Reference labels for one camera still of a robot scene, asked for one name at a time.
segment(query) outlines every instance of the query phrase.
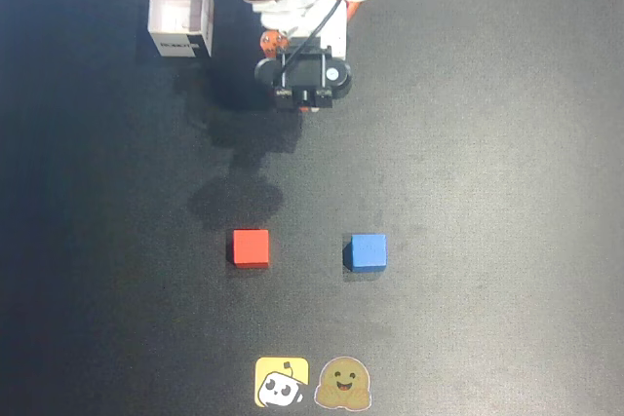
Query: wooden block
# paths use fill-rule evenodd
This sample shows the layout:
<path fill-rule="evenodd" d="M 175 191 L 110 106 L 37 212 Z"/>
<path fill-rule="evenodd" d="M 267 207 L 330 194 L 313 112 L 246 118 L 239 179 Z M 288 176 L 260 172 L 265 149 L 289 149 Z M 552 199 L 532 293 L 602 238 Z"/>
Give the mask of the wooden block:
<path fill-rule="evenodd" d="M 234 265 L 238 268 L 269 267 L 269 232 L 265 229 L 237 229 L 233 236 Z"/>
<path fill-rule="evenodd" d="M 358 234 L 351 238 L 351 270 L 356 273 L 382 272 L 387 265 L 386 237 Z"/>

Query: robot face sticker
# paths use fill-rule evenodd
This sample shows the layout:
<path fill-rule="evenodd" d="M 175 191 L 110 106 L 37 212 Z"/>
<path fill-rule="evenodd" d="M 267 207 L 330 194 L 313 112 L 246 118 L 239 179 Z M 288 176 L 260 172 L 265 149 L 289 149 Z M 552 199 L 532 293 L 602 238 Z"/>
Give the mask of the robot face sticker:
<path fill-rule="evenodd" d="M 326 409 L 364 411 L 371 407 L 371 378 L 364 365 L 353 358 L 328 362 L 319 379 L 314 400 Z"/>
<path fill-rule="evenodd" d="M 255 364 L 255 404 L 267 408 L 302 403 L 308 379 L 305 359 L 260 358 Z"/>

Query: blue cube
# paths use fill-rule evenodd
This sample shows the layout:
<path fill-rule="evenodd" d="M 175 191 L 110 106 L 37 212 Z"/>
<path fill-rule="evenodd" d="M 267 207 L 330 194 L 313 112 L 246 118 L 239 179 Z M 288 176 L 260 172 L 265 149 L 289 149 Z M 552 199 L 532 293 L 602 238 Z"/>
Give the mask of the blue cube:
<path fill-rule="evenodd" d="M 382 272 L 388 263 L 386 237 L 383 234 L 357 234 L 351 237 L 351 271 Z"/>

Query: red cube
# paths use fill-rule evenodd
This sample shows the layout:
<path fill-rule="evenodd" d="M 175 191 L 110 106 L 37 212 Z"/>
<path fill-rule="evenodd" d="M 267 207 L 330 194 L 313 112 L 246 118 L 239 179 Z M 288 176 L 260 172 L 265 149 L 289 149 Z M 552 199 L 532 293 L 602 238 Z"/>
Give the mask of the red cube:
<path fill-rule="evenodd" d="M 234 265 L 238 268 L 269 267 L 269 232 L 265 229 L 234 231 Z"/>

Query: dark fabric surface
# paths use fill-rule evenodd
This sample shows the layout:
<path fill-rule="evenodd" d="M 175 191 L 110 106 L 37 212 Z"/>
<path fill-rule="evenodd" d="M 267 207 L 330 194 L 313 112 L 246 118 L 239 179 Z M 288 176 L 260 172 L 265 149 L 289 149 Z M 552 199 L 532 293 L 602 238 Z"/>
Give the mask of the dark fabric surface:
<path fill-rule="evenodd" d="M 249 6 L 198 65 L 146 1 L 0 0 L 2 415 L 269 414 L 273 355 L 360 359 L 370 415 L 622 413 L 624 0 L 372 0 L 303 118 Z M 357 232 L 386 272 L 343 271 Z"/>

